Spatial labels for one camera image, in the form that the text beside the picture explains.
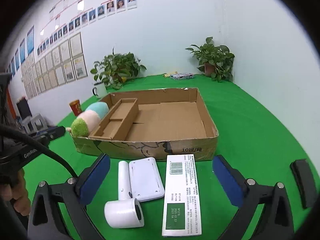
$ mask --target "white plastic stool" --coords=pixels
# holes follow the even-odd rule
[[[28,124],[31,122],[31,116],[27,116],[21,121],[21,126],[26,130],[27,133],[31,133]]]
[[[40,121],[42,124],[42,127],[40,128],[40,130],[46,130],[48,128],[47,123],[45,122],[45,120],[43,119],[43,117],[41,116],[41,114],[35,114],[34,116],[31,117],[31,124],[33,127],[33,130],[35,130],[36,132],[40,131],[38,130],[37,126],[36,126],[36,121]]]

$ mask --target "finger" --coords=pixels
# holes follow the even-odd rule
[[[20,170],[18,172],[18,184],[12,188],[12,197],[14,199],[19,199],[23,196],[26,190],[26,181],[23,177],[24,171]]]
[[[31,203],[30,200],[28,199],[28,196],[25,195],[18,200],[15,201],[13,205],[14,209],[21,213],[21,215],[26,216],[30,213],[30,208],[31,208]]]
[[[10,185],[0,185],[0,196],[4,201],[10,201],[12,199],[12,190]]]

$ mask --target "plush toy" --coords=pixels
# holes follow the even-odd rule
[[[101,119],[108,113],[109,108],[105,102],[96,102],[78,115],[73,121],[71,128],[66,128],[73,136],[86,137],[93,131]]]

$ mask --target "black mug handle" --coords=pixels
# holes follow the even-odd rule
[[[94,89],[96,89],[96,90],[97,90],[97,88],[96,88],[96,87],[94,87],[94,88],[92,89],[92,93],[93,93],[95,96],[98,96],[98,94],[94,93]]]

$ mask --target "green tablecloth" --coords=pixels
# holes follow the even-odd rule
[[[155,88],[197,87],[209,113],[219,130],[216,154],[221,154],[233,168],[245,178],[254,178],[259,184],[273,186],[284,183],[292,208],[295,230],[302,224],[309,209],[303,210],[298,188],[289,168],[292,161],[308,156],[292,134],[258,101],[230,82],[213,82],[203,75],[194,79],[176,81],[162,76],[150,76],[131,80],[121,89],[145,90]],[[89,98],[82,104],[85,109],[96,98]],[[59,125],[68,127],[74,120],[68,114]],[[77,174],[90,166],[94,156],[83,155],[75,150],[71,136],[66,133],[53,141],[50,149],[62,156]],[[92,203],[88,214],[103,236],[108,239],[163,239],[161,236],[164,200],[157,199],[141,203],[145,226],[143,228],[113,229],[105,221],[104,204],[117,199],[117,173],[119,159],[111,160],[111,168]],[[165,185],[165,162],[157,162],[162,182]],[[311,164],[317,189],[319,176]],[[70,175],[48,157],[41,155],[25,167],[27,189],[33,198],[37,184],[46,180],[49,184],[63,183]],[[221,185],[212,172],[212,162],[196,163],[199,183],[202,235],[196,239],[217,239],[233,218],[237,208],[232,206]],[[68,229],[75,239],[79,239],[73,224],[61,205]],[[262,206],[257,209],[243,239],[249,239],[260,216]]]

